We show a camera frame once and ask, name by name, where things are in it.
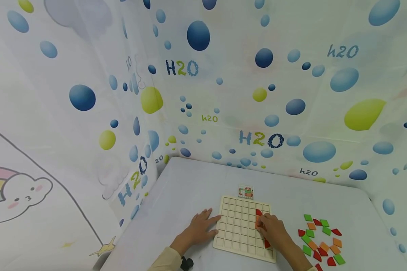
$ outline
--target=wooden grid board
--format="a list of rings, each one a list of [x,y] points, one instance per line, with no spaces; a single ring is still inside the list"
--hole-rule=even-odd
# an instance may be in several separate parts
[[[267,203],[222,196],[219,212],[222,217],[216,225],[219,233],[213,247],[275,263],[276,251],[272,247],[265,248],[264,238],[255,229],[257,209],[271,214]]]

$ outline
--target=hand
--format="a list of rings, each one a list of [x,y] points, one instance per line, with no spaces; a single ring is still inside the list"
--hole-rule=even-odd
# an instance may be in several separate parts
[[[210,226],[218,222],[220,215],[208,219],[211,215],[212,208],[205,209],[200,214],[196,214],[190,225],[179,234],[173,241],[171,248],[178,251],[182,257],[184,253],[192,246],[198,245],[214,238],[218,234],[218,230],[207,231]]]

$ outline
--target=white table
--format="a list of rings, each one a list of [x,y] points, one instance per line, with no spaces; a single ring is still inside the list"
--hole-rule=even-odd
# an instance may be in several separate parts
[[[254,187],[254,199],[271,205],[300,246],[304,242],[298,237],[298,229],[307,228],[303,214],[326,219],[330,228],[341,231],[341,255],[347,263],[330,267],[327,257],[323,257],[324,270],[407,270],[406,261],[360,189],[175,157],[101,271],[146,271],[164,247],[189,225],[194,214],[212,207],[217,215],[221,196],[237,196],[239,184]],[[318,226],[313,240],[317,245],[321,241],[331,244],[331,237],[336,236],[326,236],[320,229]],[[212,242],[192,248],[185,256],[193,259],[194,271],[292,270],[280,254],[276,264],[268,263],[215,249]],[[317,263],[308,258],[313,265]]]

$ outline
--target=printed fabric backdrop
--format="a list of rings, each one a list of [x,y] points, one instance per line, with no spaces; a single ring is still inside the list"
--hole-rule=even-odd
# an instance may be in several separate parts
[[[407,0],[0,1],[0,270],[99,265],[172,156],[360,188],[407,261]]]

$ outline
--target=sleeve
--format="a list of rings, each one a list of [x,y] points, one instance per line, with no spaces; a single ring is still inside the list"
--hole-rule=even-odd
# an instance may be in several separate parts
[[[173,248],[165,248],[148,271],[178,271],[181,267],[181,257]]]

